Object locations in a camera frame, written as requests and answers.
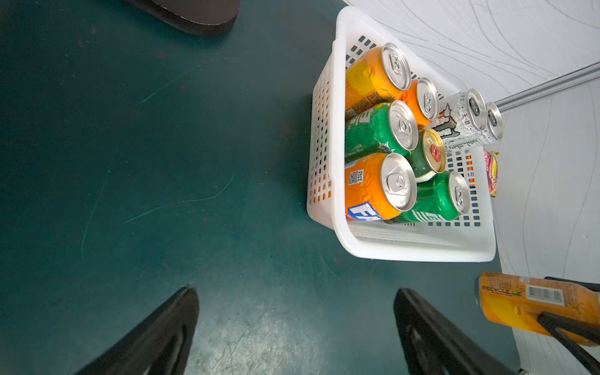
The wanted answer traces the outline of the orange Fanta can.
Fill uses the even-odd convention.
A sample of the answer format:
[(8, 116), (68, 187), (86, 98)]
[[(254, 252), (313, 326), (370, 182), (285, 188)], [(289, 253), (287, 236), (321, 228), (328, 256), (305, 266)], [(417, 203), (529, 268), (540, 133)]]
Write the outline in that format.
[(390, 220), (412, 209), (417, 181), (409, 161), (398, 153), (374, 153), (345, 165), (348, 222)]

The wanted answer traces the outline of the green soda can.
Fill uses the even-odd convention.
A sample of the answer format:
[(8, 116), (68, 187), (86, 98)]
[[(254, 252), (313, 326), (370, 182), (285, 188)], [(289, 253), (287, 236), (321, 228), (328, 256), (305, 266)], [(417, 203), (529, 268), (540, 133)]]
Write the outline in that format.
[(445, 171), (417, 184), (417, 201), (407, 212), (385, 223), (452, 221), (470, 211), (470, 190), (462, 174)]

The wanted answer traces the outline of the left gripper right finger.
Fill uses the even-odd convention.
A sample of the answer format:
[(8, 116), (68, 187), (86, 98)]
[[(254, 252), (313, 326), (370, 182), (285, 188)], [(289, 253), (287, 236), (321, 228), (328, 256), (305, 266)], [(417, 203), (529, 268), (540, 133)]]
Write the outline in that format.
[(398, 336), (411, 374), (513, 374), (410, 288), (393, 305)]

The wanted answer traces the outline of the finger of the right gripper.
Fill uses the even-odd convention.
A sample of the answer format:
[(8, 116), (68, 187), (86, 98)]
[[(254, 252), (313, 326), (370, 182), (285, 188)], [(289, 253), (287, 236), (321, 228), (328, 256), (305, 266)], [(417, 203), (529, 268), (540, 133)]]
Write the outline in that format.
[(599, 344), (598, 328), (550, 312), (543, 312), (537, 318), (537, 322), (560, 342), (590, 374), (599, 374), (599, 361), (567, 335), (568, 333), (576, 334), (592, 343)]

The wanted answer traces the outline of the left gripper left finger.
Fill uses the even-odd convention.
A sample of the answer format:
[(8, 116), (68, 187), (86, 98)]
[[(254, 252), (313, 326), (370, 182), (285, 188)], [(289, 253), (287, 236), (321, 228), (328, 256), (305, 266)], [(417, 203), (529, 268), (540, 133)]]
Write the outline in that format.
[(200, 313), (193, 287), (177, 290), (79, 374), (183, 374)]

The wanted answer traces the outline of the orange yellow drink can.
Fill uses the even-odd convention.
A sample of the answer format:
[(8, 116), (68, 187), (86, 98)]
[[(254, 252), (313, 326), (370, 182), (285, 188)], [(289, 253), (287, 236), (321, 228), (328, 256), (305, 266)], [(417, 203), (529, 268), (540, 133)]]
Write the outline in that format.
[(542, 313), (599, 327), (599, 285), (567, 279), (483, 273), (475, 281), (476, 303), (487, 320), (549, 336)]

